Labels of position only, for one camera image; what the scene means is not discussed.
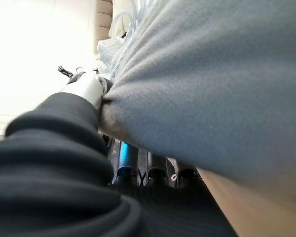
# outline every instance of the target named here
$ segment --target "white plastic part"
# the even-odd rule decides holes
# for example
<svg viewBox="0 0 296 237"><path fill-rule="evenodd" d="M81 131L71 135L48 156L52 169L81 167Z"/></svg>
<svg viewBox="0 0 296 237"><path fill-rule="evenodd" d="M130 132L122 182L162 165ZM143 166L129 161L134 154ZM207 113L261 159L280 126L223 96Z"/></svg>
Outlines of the white plastic part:
<svg viewBox="0 0 296 237"><path fill-rule="evenodd" d="M92 73L84 73L78 81L66 85L61 92L80 96L98 109L103 96L103 88L98 76Z"/></svg>

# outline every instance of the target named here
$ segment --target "fleece fabric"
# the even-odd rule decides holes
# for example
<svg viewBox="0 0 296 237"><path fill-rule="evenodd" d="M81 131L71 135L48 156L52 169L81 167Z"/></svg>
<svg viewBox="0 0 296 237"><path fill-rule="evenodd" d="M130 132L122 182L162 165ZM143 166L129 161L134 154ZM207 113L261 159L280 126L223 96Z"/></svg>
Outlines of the fleece fabric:
<svg viewBox="0 0 296 237"><path fill-rule="evenodd" d="M104 97L101 129L296 217L296 0L162 0L148 20ZM275 221L265 236L296 236L296 218L293 233L264 210L247 212ZM238 213L225 213L234 227Z"/></svg>

